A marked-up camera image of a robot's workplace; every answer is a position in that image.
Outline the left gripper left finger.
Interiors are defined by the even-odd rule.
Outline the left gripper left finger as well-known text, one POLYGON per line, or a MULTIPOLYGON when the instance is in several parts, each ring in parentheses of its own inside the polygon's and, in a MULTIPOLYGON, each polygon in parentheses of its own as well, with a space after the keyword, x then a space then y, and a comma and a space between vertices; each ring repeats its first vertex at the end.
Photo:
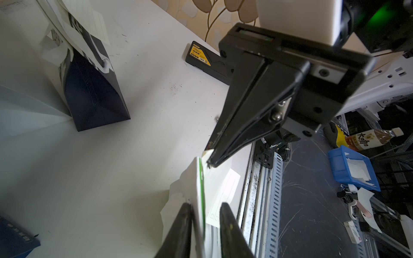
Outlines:
POLYGON ((189 258, 193 209, 183 203, 155 258, 189 258))

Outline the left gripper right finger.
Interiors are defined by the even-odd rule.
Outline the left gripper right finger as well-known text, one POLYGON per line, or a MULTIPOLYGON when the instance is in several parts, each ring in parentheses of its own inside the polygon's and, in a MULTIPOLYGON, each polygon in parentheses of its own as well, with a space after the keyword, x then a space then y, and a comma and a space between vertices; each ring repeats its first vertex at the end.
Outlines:
POLYGON ((254 258, 228 203, 221 205, 219 222, 222 257, 254 258))

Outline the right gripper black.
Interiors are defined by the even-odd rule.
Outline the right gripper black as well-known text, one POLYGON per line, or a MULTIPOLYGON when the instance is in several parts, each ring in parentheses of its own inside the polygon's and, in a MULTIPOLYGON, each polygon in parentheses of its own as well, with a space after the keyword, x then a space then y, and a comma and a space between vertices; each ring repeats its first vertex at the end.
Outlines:
POLYGON ((241 148, 284 129, 312 137, 365 81, 371 57, 290 35, 235 25, 219 43, 233 69, 207 150, 220 166, 241 148))

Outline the white green bag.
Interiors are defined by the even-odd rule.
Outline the white green bag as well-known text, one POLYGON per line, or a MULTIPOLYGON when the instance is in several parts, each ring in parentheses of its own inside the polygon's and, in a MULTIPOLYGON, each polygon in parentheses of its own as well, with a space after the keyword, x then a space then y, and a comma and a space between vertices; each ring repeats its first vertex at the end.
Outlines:
POLYGON ((170 185, 169 199, 161 211, 162 240, 165 241, 182 204, 191 205, 191 258, 205 258, 205 193, 202 159, 195 157, 180 178, 170 185))

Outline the blue takeaway bag white handles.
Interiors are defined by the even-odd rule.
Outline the blue takeaway bag white handles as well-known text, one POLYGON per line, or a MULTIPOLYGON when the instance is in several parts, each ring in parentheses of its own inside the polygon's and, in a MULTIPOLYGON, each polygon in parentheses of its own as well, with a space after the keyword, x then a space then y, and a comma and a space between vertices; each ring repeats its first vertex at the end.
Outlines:
POLYGON ((1 258, 26 258, 40 241, 1 217, 1 258))

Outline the dark navy bag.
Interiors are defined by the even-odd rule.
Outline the dark navy bag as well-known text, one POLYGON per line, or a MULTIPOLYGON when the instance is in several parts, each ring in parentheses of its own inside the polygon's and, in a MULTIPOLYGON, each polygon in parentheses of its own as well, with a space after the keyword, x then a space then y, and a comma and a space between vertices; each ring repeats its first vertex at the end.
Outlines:
POLYGON ((49 26, 43 58, 59 69, 63 94, 78 131, 129 120, 130 114, 104 45, 62 1, 38 1, 49 26))

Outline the white bag back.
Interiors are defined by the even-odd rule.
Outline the white bag back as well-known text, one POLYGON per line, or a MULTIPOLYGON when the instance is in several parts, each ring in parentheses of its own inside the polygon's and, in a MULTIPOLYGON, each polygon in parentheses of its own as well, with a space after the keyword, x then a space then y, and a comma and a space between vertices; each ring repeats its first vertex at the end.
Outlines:
POLYGON ((65 112, 1 86, 1 140, 71 119, 65 112))

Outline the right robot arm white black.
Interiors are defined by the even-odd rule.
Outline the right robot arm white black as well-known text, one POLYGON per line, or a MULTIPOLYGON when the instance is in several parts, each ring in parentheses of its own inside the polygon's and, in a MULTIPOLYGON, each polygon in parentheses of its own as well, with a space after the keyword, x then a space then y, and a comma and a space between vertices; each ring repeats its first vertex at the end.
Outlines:
POLYGON ((385 84, 413 48, 412 1, 240 1, 259 25, 236 24, 219 43, 230 80, 207 149, 218 167, 280 130, 311 138, 337 116, 392 95, 385 84))

